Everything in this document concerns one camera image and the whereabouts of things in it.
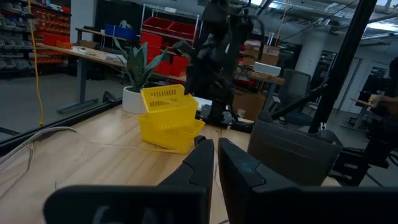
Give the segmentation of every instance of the stacked basket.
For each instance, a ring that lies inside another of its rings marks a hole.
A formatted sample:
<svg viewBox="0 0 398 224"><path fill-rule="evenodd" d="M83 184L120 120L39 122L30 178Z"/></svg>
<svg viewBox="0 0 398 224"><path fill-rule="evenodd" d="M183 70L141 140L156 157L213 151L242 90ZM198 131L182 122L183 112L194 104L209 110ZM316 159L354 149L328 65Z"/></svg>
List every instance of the stacked basket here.
<svg viewBox="0 0 398 224"><path fill-rule="evenodd" d="M182 85L141 90L147 114L139 117L141 139L166 149L160 152L186 154L205 123L195 119L198 103L184 95Z"/></svg>

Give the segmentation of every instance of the white pot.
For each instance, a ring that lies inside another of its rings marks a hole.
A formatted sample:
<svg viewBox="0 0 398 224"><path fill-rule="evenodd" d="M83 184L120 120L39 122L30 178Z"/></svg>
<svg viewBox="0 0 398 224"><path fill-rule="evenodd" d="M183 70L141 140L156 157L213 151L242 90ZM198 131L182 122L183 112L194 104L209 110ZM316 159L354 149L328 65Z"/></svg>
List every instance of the white pot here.
<svg viewBox="0 0 398 224"><path fill-rule="evenodd" d="M144 114L147 112L145 109L144 101L142 100L141 93L134 93L127 90L131 86L123 88L123 103L122 108L125 112L133 114Z"/></svg>

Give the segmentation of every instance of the blue bin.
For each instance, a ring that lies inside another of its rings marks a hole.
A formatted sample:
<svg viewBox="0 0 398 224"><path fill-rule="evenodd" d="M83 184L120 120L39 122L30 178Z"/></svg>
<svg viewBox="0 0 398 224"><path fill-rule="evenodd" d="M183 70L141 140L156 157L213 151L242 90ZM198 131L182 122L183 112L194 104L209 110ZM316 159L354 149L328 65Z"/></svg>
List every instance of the blue bin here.
<svg viewBox="0 0 398 224"><path fill-rule="evenodd" d="M137 39L137 32L133 29L126 29L116 25L105 24L105 34L113 35L115 37L124 38L127 40Z"/></svg>

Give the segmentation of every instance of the table leg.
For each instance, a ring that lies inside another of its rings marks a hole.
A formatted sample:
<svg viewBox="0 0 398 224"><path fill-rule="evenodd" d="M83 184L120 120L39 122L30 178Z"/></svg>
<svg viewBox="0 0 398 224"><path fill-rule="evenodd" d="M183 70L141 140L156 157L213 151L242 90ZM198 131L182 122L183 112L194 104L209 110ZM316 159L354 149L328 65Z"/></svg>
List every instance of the table leg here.
<svg viewBox="0 0 398 224"><path fill-rule="evenodd" d="M264 111L267 111L269 109L269 107L271 106L272 102L274 101L274 100L272 100L272 97L274 96L275 87L276 87L276 84L273 83L273 84L271 84L271 87L268 90L266 104L264 105Z"/></svg>
<svg viewBox="0 0 398 224"><path fill-rule="evenodd" d="M354 129L359 129L362 124L362 119L365 116L366 110L368 109L367 106L363 106L361 112L359 112L358 118L355 121Z"/></svg>
<svg viewBox="0 0 398 224"><path fill-rule="evenodd" d="M86 106L93 105L98 102L98 98L95 98L93 100L88 100L86 101L86 60L83 60L82 58L78 59L77 63L77 89L76 89L76 104L70 105L70 106L65 106L63 108L59 108L57 111L60 114L64 113L69 113L81 108L84 108Z"/></svg>
<svg viewBox="0 0 398 224"><path fill-rule="evenodd" d="M81 40L82 33L83 32L81 30L77 31L77 41Z"/></svg>

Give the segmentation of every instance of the door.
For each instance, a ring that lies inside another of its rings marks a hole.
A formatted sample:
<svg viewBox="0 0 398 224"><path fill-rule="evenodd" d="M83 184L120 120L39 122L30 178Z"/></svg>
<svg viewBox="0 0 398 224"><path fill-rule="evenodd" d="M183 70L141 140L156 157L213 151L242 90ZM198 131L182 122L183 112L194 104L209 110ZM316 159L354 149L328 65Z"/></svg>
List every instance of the door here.
<svg viewBox="0 0 398 224"><path fill-rule="evenodd" d="M349 67L346 80L343 84L343 87L341 87L340 94L338 95L335 105L333 105L334 109L341 110L341 108L343 107L343 103L344 103L345 99L347 98L348 90L354 80L355 74L358 71L359 66L361 65L361 62L362 62L362 59L360 59L360 58L353 59L353 62L351 63L351 66Z"/></svg>
<svg viewBox="0 0 398 224"><path fill-rule="evenodd" d="M365 71L366 72L364 72L363 75L359 73L354 77L354 81L349 88L349 93L344 100L341 110L350 113L359 113L361 108L359 106L355 106L355 102L352 101L351 98L357 99L359 97L359 94L361 93L370 75L380 75L382 77L388 77L389 66L378 62L371 62L368 69Z"/></svg>

